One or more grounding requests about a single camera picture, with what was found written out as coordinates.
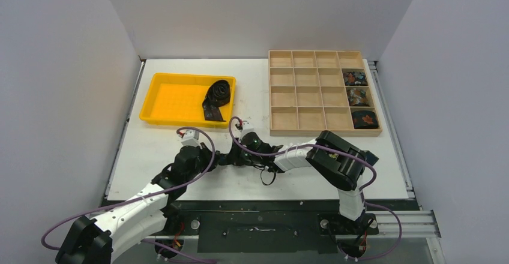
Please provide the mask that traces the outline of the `yellow plastic tray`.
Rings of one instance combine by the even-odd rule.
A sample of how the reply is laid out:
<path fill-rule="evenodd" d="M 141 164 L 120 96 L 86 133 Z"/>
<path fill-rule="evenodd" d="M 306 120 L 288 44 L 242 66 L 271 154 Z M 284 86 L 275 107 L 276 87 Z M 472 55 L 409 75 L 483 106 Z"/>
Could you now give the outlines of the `yellow plastic tray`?
<path fill-rule="evenodd" d="M 229 85 L 229 102 L 216 105 L 222 121 L 205 119 L 203 102 L 218 81 Z M 139 113 L 139 118 L 152 125 L 226 128 L 232 116 L 236 78 L 197 74 L 156 73 Z"/>

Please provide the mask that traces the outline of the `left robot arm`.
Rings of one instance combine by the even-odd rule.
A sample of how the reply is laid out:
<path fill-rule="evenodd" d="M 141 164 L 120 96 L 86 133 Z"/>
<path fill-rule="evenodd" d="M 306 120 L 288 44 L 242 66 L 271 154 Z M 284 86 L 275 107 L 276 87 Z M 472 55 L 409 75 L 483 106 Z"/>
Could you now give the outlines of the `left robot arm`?
<path fill-rule="evenodd" d="M 182 196 L 191 181 L 212 169 L 219 153 L 204 143 L 183 146 L 168 164 L 135 196 L 112 205 L 92 218 L 79 217 L 71 225 L 56 263 L 112 263 L 146 237 L 174 233 L 179 218 L 172 202 Z"/>

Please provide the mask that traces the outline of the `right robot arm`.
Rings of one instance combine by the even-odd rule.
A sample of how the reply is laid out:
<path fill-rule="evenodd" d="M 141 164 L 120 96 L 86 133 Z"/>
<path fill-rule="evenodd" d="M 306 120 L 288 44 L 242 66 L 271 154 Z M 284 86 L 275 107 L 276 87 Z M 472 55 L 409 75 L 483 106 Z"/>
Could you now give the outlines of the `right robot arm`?
<path fill-rule="evenodd" d="M 220 157 L 221 166 L 251 166 L 270 173 L 292 169 L 314 168 L 339 195 L 339 225 L 346 233 L 363 226 L 366 210 L 362 189 L 365 169 L 373 169 L 379 158 L 369 150 L 361 150 L 350 142 L 325 130 L 305 143 L 270 145 L 255 132 L 235 138 L 228 154 Z"/>

